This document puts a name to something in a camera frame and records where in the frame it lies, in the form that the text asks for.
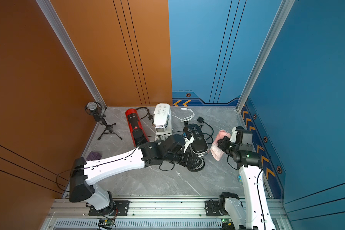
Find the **black coffee machine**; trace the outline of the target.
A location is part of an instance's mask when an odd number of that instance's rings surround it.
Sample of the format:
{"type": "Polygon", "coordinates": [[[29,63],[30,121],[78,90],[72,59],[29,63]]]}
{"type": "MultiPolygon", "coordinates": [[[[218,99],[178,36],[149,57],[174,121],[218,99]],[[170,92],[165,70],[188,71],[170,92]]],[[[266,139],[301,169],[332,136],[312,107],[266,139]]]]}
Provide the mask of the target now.
{"type": "Polygon", "coordinates": [[[204,134],[197,124],[188,124],[183,129],[183,136],[189,141],[189,151],[186,167],[191,172],[199,172],[205,167],[203,159],[209,152],[209,147],[204,134]]]}

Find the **white coffee machine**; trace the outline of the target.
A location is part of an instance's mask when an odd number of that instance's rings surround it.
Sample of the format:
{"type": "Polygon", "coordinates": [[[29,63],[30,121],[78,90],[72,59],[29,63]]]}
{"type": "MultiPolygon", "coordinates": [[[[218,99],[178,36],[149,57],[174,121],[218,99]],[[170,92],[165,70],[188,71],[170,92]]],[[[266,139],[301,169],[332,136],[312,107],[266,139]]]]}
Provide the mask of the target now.
{"type": "Polygon", "coordinates": [[[152,126],[155,128],[155,141],[166,140],[172,135],[172,113],[171,107],[167,103],[156,105],[153,113],[152,126]]]}

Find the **red Nespresso coffee machine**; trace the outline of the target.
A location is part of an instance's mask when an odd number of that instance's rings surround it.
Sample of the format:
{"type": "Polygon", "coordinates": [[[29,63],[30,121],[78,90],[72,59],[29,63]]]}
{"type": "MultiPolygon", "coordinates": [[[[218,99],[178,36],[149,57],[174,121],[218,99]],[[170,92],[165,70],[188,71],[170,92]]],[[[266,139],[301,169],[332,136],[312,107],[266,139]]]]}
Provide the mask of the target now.
{"type": "Polygon", "coordinates": [[[125,115],[134,146],[137,147],[138,145],[147,143],[149,140],[142,127],[137,110],[130,108],[125,112],[125,115]]]}

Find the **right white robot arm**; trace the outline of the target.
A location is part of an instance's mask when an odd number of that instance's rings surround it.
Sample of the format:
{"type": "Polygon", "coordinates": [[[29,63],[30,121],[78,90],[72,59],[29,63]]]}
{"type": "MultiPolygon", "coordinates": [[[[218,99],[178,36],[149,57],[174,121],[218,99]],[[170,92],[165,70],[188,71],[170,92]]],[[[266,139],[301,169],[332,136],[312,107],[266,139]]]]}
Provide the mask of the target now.
{"type": "Polygon", "coordinates": [[[218,148],[237,163],[246,208],[234,193],[219,196],[220,212],[231,218],[236,230],[275,230],[264,192],[262,155],[253,151],[253,133],[235,127],[231,137],[218,140],[218,148]]]}

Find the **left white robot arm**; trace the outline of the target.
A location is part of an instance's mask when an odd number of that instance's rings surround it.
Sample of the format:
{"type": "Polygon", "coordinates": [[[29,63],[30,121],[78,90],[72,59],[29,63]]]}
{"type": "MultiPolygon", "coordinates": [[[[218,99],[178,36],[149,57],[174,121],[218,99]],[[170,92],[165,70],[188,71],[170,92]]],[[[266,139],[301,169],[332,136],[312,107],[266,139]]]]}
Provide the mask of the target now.
{"type": "Polygon", "coordinates": [[[173,134],[164,141],[138,144],[134,150],[103,160],[86,161],[78,158],[70,174],[69,201],[85,201],[99,215],[109,215],[115,210],[112,194],[102,189],[98,182],[126,171],[161,165],[163,162],[178,164],[191,172],[198,171],[204,163],[190,149],[193,141],[193,138],[186,139],[173,134]]]}

